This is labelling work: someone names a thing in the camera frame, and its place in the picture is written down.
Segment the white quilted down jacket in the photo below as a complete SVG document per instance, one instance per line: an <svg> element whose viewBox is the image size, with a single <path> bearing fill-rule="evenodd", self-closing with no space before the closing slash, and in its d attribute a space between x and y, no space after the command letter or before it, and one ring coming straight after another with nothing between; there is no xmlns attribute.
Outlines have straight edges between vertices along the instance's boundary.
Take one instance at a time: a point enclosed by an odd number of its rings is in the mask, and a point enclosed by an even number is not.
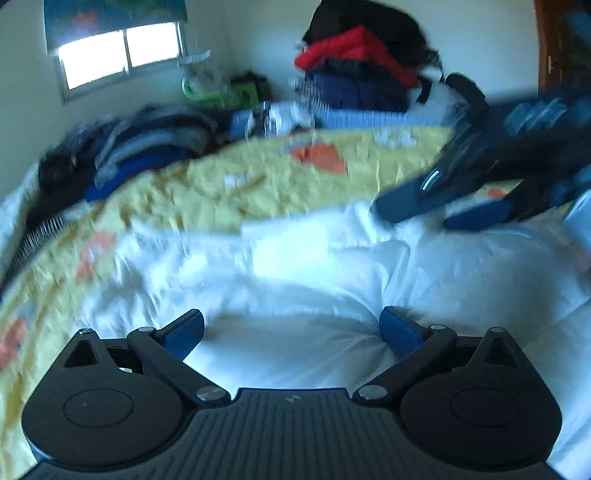
<svg viewBox="0 0 591 480"><path fill-rule="evenodd" d="M480 233L447 232L441 219L434 212L385 228L356 203L214 235L134 218L75 325L122 337L197 309L205 337L187 363L231 393L355 390L396 360L379 336L388 306L466 336L499 326L560 405L551 465L588 478L588 259L557 213Z"/></svg>

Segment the dark folded clothes stack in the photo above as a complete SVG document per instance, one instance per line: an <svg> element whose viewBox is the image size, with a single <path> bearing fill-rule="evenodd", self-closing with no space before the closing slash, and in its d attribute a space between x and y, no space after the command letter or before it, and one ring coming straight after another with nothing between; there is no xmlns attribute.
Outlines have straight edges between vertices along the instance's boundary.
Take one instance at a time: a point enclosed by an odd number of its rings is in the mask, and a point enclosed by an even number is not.
<svg viewBox="0 0 591 480"><path fill-rule="evenodd" d="M104 200L145 170L214 152L231 117L228 111L177 104L76 126L41 158L40 194L26 225L34 228L82 200Z"/></svg>

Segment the brown wooden door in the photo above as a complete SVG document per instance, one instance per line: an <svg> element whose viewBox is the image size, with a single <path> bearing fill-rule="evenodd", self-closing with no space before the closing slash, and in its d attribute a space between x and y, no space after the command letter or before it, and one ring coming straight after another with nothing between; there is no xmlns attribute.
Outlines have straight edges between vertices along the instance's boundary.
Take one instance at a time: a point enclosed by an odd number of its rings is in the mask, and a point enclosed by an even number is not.
<svg viewBox="0 0 591 480"><path fill-rule="evenodd" d="M590 47L568 25L572 13L589 13L589 1L536 0L539 90L590 82Z"/></svg>

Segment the navy blue jacket on pile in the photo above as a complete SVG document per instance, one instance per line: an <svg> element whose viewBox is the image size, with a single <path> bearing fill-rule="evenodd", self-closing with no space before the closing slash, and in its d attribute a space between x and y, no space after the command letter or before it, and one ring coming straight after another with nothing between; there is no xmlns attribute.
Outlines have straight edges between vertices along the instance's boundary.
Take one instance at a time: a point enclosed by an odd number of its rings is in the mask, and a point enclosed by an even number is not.
<svg viewBox="0 0 591 480"><path fill-rule="evenodd" d="M327 73L308 75L322 101L332 109L406 113L407 89L393 77L355 78Z"/></svg>

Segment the black garment on pile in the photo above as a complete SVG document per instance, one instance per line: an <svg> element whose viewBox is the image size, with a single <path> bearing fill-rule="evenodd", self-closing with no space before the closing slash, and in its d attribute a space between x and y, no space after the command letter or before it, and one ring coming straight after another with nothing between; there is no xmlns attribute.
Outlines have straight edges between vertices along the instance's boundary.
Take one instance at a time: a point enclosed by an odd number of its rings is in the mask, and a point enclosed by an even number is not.
<svg viewBox="0 0 591 480"><path fill-rule="evenodd" d="M406 12L374 1L322 1L311 17L304 43L312 43L363 26L380 40L401 65L440 65L418 22Z"/></svg>

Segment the red jacket on pile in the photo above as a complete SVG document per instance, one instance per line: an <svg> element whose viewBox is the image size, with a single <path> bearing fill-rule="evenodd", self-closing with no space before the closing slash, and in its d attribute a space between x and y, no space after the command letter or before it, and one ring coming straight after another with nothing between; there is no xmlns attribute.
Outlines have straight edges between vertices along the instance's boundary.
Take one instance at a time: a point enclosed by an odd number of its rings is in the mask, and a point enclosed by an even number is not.
<svg viewBox="0 0 591 480"><path fill-rule="evenodd" d="M304 47L295 57L294 66L298 70L308 72L325 60L370 62L386 68L407 88L417 88L420 85L418 75L395 60L386 46L363 26Z"/></svg>

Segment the crumpled black white plastic bag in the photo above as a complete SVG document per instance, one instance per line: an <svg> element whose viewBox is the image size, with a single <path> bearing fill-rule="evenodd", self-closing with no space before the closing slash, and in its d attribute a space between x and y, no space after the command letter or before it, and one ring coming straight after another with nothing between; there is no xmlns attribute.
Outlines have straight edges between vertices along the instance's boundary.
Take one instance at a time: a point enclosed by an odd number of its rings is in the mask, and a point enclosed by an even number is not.
<svg viewBox="0 0 591 480"><path fill-rule="evenodd" d="M263 102L250 112L245 137L287 136L315 128L315 116L294 101Z"/></svg>

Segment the yellow cartoon bed quilt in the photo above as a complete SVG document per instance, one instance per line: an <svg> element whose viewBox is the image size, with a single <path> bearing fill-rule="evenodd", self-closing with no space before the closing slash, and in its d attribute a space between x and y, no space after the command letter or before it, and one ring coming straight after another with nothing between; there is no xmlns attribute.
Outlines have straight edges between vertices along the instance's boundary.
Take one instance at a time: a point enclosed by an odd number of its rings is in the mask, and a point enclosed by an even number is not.
<svg viewBox="0 0 591 480"><path fill-rule="evenodd" d="M180 233L236 235L252 222L290 219L356 203L369 207L383 187L429 167L447 138L436 127L394 128L407 145L390 148L374 131L315 133L339 166L321 169L290 151L286 139L240 142L129 180L48 241L15 277L1 327L19 325L21 348L1 374L1 475L15 479L35 462L21 427L25 402L78 329L83 297L112 272L119 234L134 218Z"/></svg>

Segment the light blue knitted blanket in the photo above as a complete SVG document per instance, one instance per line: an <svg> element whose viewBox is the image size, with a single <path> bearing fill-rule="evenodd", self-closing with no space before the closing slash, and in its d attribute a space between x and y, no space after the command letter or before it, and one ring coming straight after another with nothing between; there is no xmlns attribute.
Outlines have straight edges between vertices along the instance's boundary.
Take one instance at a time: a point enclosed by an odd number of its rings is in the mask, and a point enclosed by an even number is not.
<svg viewBox="0 0 591 480"><path fill-rule="evenodd" d="M443 120L429 118L418 113L393 113L374 111L329 110L315 111L315 128L328 130L373 129L396 125L443 126ZM233 113L226 135L231 140L243 140L249 111Z"/></svg>

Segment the white patterned bed sheet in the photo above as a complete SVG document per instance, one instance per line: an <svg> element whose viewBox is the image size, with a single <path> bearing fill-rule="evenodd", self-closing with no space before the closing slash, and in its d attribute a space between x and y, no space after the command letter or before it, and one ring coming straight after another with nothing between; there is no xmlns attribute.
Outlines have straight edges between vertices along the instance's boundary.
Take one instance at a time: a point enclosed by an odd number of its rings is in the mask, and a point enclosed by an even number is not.
<svg viewBox="0 0 591 480"><path fill-rule="evenodd" d="M38 168L38 163L31 166L18 187L1 201L1 277L4 277L9 269L24 236L27 215L38 200Z"/></svg>

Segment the green plastic stool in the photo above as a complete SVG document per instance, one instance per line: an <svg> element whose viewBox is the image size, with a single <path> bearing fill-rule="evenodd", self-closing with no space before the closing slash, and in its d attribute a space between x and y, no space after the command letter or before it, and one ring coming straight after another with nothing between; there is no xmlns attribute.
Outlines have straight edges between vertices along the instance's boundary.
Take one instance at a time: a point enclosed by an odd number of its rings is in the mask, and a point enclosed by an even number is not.
<svg viewBox="0 0 591 480"><path fill-rule="evenodd" d="M270 82L252 70L233 76L228 81L222 80L219 86L205 86L197 81L183 79L181 90L188 101L218 110L252 109L273 100Z"/></svg>

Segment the patterned fabric bag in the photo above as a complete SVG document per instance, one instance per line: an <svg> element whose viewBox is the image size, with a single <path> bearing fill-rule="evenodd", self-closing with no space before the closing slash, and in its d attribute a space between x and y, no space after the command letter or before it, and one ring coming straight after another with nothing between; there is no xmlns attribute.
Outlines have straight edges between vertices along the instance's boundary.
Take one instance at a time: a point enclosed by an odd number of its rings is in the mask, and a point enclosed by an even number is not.
<svg viewBox="0 0 591 480"><path fill-rule="evenodd" d="M214 59L211 49L204 52L182 56L177 59L182 81L181 90L192 101L204 100L211 95L228 99L228 81Z"/></svg>

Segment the lotus print roller blind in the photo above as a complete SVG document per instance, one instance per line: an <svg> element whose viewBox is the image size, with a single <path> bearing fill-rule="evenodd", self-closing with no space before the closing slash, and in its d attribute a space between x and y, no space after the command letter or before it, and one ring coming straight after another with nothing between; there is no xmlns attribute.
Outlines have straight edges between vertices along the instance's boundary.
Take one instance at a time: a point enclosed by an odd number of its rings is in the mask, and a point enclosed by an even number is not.
<svg viewBox="0 0 591 480"><path fill-rule="evenodd" d="M84 39L151 24L187 20L184 0L44 1L48 51Z"/></svg>

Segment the window with aluminium frame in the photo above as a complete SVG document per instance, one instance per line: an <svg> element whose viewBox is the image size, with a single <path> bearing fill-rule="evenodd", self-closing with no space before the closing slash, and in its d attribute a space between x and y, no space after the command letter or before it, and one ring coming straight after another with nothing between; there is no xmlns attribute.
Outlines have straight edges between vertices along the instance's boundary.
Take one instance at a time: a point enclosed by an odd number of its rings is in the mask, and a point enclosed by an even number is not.
<svg viewBox="0 0 591 480"><path fill-rule="evenodd" d="M183 25L142 25L67 43L53 53L61 102L176 64L185 55Z"/></svg>

